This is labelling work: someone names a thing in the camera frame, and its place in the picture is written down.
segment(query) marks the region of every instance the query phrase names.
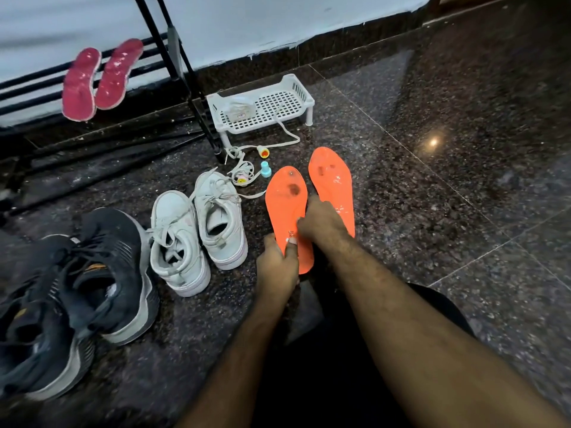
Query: orange insole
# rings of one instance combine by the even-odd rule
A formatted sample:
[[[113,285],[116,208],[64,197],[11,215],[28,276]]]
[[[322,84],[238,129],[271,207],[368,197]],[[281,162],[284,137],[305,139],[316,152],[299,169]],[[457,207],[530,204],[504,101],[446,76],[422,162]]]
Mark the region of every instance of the orange insole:
[[[311,155],[309,170],[319,199],[333,204],[347,231],[355,237],[351,171],[343,159],[332,149],[319,147]]]
[[[280,168],[269,181],[266,190],[266,207],[274,227],[277,245],[286,252],[287,239],[297,239],[299,274],[313,267],[311,242],[297,235],[297,219],[305,216],[307,186],[302,175],[293,166]]]

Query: hand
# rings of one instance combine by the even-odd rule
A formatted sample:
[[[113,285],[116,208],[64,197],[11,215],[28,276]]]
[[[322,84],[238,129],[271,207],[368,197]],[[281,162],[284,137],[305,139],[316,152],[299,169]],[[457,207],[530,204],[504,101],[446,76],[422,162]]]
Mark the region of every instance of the hand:
[[[321,201],[317,195],[311,195],[307,204],[305,217],[297,221],[300,236],[324,249],[326,244],[349,235],[343,220],[329,201]]]
[[[289,239],[285,246],[285,257],[273,233],[264,237],[264,246],[265,251],[256,262],[258,267],[257,298],[264,303],[275,303],[283,309],[299,282],[297,240],[294,237]]]

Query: black sneaker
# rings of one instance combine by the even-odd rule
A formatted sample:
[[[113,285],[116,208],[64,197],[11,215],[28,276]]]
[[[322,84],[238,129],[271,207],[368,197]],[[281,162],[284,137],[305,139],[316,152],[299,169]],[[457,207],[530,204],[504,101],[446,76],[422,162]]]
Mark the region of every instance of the black sneaker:
[[[0,395],[43,401],[66,393],[89,369],[94,346],[80,342],[58,298],[59,263],[75,243],[47,236],[32,245],[22,283],[0,304]]]
[[[71,327],[80,338],[98,332],[116,345],[137,339],[159,310],[148,233],[131,216],[100,208],[83,216],[80,239],[60,275]]]

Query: red insole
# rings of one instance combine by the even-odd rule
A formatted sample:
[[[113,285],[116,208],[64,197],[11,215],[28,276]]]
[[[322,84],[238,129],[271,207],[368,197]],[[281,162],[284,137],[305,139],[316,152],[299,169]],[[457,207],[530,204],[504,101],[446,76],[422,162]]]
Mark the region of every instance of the red insole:
[[[93,76],[101,64],[95,48],[83,49],[63,79],[62,113],[74,122],[85,122],[95,115]]]
[[[127,80],[133,65],[143,53],[143,42],[129,39],[121,43],[105,63],[105,69],[97,93],[95,106],[99,109],[111,109],[119,105],[125,98]]]
[[[302,175],[293,166],[280,168],[269,181],[266,190],[266,207],[274,227],[277,245],[286,252],[287,239],[297,239],[299,274],[307,273],[313,267],[311,242],[297,234],[297,219],[305,216],[307,186]]]
[[[348,233],[355,237],[351,171],[343,159],[330,148],[318,147],[311,155],[309,172],[319,199],[332,203]]]

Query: granite floor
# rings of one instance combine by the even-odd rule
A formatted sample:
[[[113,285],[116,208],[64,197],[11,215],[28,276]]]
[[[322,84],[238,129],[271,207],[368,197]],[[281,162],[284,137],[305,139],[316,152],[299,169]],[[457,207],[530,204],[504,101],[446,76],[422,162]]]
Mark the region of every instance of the granite floor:
[[[337,151],[353,175],[361,244],[402,279],[451,297],[478,337],[571,417],[570,48],[564,18],[510,0],[302,66],[291,72],[316,100],[313,126],[289,122],[302,140],[272,150],[269,162],[296,166],[311,191],[311,152]],[[181,114],[184,107],[160,116]],[[268,128],[232,140],[287,137]],[[44,174],[30,182],[30,195],[127,158]],[[158,193],[190,193],[216,164],[203,141],[15,218],[0,230],[0,278],[17,280],[31,241],[74,232],[92,208],[116,207],[148,225]],[[4,403],[0,418],[58,428],[172,425],[252,301],[255,259],[271,224],[263,199],[244,201],[243,214],[244,265],[212,269],[210,286],[188,299],[161,285],[159,318],[143,338],[119,349],[98,341],[94,366],[72,392]]]

